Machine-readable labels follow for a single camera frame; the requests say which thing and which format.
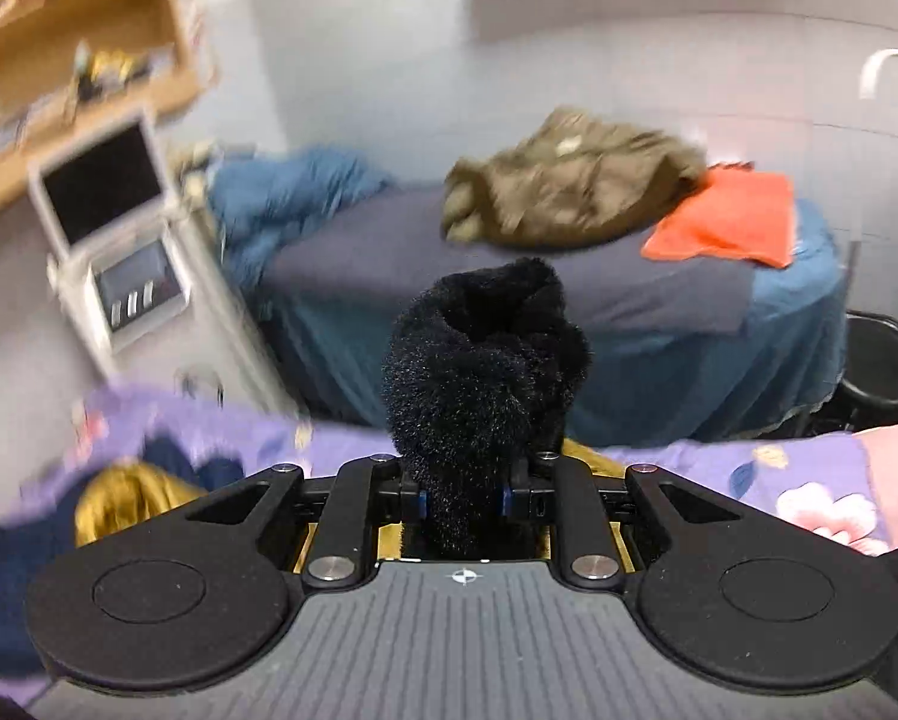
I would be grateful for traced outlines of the wooden wall shelf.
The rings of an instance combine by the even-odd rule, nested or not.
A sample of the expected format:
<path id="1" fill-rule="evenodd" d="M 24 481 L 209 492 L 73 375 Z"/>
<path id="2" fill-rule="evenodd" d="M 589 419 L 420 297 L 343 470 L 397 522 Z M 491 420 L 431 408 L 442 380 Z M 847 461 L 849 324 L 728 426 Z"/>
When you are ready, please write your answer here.
<path id="1" fill-rule="evenodd" d="M 204 89 L 182 0 L 0 0 L 0 211 L 35 158 L 134 104 L 179 114 Z"/>

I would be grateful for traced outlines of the blue covered bed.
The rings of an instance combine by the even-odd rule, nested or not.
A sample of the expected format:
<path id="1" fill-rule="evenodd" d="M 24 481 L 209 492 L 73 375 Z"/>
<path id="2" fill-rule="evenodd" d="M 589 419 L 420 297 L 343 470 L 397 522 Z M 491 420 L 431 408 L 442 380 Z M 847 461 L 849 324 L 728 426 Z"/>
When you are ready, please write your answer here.
<path id="1" fill-rule="evenodd" d="M 510 262 L 440 236 L 437 185 L 390 188 L 271 255 L 254 294 L 284 382 L 309 410 L 380 427 L 392 327 L 439 278 Z M 645 238 L 561 252 L 549 263 L 590 348 L 566 422 L 593 447 L 657 447 L 768 431 L 814 410 L 841 379 L 844 277 L 823 216 L 797 205 L 792 265 L 652 262 Z"/>

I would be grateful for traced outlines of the blue crumpled blanket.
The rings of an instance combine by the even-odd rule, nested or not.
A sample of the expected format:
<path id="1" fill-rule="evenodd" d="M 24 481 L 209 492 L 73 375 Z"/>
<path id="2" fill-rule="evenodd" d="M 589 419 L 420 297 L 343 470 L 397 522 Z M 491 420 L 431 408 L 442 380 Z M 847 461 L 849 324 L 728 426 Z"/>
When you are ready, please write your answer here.
<path id="1" fill-rule="evenodd" d="M 252 293 L 281 247 L 394 185 L 389 172 L 336 146 L 223 161 L 209 184 L 208 206 L 223 236 L 229 280 Z"/>

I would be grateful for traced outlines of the olive green jacket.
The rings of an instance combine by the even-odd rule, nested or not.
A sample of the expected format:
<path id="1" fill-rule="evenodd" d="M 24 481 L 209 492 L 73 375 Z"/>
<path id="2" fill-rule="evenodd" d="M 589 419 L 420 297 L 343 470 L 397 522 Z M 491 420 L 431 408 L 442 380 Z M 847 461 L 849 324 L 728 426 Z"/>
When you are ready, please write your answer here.
<path id="1" fill-rule="evenodd" d="M 584 249 L 658 223 L 705 174 L 696 143 L 559 107 L 519 145 L 453 165 L 440 232 L 506 249 Z"/>

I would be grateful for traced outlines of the navy blue cloth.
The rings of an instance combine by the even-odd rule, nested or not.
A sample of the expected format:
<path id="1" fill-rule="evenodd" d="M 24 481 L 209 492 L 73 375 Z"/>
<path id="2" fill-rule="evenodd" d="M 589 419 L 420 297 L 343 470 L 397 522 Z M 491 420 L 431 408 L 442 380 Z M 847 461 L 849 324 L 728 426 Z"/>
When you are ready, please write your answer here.
<path id="1" fill-rule="evenodd" d="M 192 465 L 181 447 L 167 436 L 147 440 L 138 458 L 188 483 L 200 483 L 208 493 L 244 477 L 242 465 L 235 458 L 213 457 L 203 465 Z M 78 475 L 63 489 L 62 499 L 42 517 L 0 525 L 0 679 L 29 678 L 42 671 L 42 661 L 26 629 L 26 590 L 42 567 L 76 550 L 71 522 L 76 499 L 104 468 Z"/>

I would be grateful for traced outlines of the golden satin jacket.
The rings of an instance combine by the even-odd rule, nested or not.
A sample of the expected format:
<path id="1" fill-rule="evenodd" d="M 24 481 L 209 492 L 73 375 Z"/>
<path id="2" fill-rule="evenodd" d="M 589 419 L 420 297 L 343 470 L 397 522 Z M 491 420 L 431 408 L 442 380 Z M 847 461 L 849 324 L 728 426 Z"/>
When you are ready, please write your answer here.
<path id="1" fill-rule="evenodd" d="M 563 452 L 568 457 L 582 460 L 597 478 L 621 479 L 624 476 L 623 463 L 597 454 L 574 440 L 564 439 Z M 71 517 L 74 546 L 81 548 L 123 532 L 207 494 L 208 489 L 200 483 L 188 483 L 152 463 L 139 458 L 119 458 L 115 465 L 97 473 L 76 499 Z M 403 530 L 405 528 L 395 523 L 380 527 L 377 537 L 380 557 L 408 556 L 407 548 L 403 548 Z"/>

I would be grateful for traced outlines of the black round stool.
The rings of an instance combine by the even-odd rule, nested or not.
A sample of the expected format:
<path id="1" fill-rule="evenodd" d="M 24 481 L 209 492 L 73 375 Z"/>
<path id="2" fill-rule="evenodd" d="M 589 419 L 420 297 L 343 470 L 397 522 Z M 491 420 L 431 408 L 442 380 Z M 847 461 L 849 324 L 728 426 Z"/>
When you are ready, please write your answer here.
<path id="1" fill-rule="evenodd" d="M 847 314 L 846 366 L 837 401 L 849 431 L 898 418 L 898 320 L 872 312 Z"/>

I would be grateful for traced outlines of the orange folded cloth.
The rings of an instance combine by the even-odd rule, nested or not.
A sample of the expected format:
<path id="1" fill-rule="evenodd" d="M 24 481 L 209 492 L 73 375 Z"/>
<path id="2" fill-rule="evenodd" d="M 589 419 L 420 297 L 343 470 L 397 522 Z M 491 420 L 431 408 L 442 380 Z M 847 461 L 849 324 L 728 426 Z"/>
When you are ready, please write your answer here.
<path id="1" fill-rule="evenodd" d="M 711 257 L 782 270 L 794 261 L 796 237 L 794 188 L 784 174 L 714 166 L 701 190 L 655 226 L 641 254 L 655 262 Z"/>

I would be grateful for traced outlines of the lavender floral bed sheet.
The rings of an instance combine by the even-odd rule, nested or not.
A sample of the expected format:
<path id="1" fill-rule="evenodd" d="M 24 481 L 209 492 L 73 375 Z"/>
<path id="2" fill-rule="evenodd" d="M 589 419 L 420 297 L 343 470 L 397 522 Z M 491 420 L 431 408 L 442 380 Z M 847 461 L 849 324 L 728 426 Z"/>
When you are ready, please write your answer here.
<path id="1" fill-rule="evenodd" d="M 141 455 L 146 441 L 167 436 L 195 466 L 210 458 L 239 460 L 244 478 L 288 461 L 309 476 L 332 476 L 345 461 L 392 452 L 389 434 L 371 427 L 264 415 L 245 406 L 145 387 L 104 388 L 74 408 L 74 442 L 39 481 L 24 484 L 0 525 L 42 517 L 81 473 Z M 606 447 L 597 454 L 654 465 L 791 522 L 824 528 L 842 543 L 880 554 L 890 546 L 869 480 L 867 454 L 847 433 L 782 442 L 699 444 L 680 440 L 657 449 Z M 40 676 L 0 679 L 0 694 L 17 702 L 39 689 Z"/>

